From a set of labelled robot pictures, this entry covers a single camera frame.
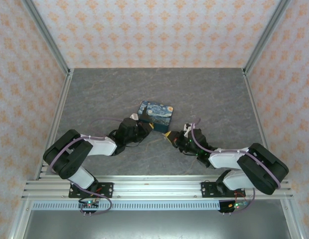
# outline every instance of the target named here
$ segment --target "orange floral wallpaper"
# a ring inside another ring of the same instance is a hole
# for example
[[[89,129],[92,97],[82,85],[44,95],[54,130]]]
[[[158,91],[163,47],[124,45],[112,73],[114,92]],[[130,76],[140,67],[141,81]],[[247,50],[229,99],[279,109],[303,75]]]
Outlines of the orange floral wallpaper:
[[[309,236],[308,0],[290,3],[249,81],[271,150],[290,168]]]
[[[0,0],[0,238],[44,151],[65,76],[21,0]]]
[[[279,0],[34,0],[70,68],[244,67]]]

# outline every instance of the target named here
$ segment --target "small box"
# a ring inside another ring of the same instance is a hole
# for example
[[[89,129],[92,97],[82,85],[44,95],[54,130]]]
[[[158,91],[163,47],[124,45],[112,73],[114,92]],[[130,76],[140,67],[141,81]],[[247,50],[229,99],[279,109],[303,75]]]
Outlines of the small box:
[[[154,130],[167,133],[171,121],[173,107],[150,101],[143,101],[138,110],[141,121],[154,124]]]

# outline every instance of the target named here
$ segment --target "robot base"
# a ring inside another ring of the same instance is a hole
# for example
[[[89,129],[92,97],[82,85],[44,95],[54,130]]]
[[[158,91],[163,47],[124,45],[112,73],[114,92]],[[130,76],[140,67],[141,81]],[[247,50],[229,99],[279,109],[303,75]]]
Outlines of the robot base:
[[[235,195],[235,192],[242,193],[244,196],[246,196],[245,191],[241,189],[237,189],[235,191],[226,190],[224,193],[222,193],[217,189],[216,182],[201,183],[201,193],[203,198],[242,198],[242,195]]]
[[[96,193],[105,195],[107,198],[113,197],[114,183],[98,183]],[[77,188],[75,185],[70,185],[69,198],[97,198],[97,196],[90,196],[89,193],[85,193]]]

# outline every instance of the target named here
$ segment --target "gray stone surface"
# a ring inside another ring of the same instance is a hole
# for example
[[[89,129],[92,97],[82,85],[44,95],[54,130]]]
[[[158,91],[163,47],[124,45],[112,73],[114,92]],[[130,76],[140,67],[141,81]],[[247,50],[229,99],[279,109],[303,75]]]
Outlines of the gray stone surface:
[[[261,143],[252,105],[239,68],[75,69],[57,138],[73,128],[105,135],[136,113],[143,100],[173,106],[170,130],[201,118],[207,141],[216,147],[243,148]],[[220,174],[175,149],[159,132],[115,157],[89,156],[83,166],[94,175]]]

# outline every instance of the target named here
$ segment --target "wall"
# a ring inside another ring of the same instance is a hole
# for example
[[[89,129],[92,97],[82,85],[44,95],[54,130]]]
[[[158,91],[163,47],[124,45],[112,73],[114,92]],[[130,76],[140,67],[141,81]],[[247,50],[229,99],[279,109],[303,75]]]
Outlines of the wall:
[[[279,0],[34,0],[75,67],[243,67]]]
[[[309,1],[293,0],[249,76],[271,150],[289,177],[309,232]]]
[[[63,80],[21,0],[0,0],[0,238],[35,175]]]

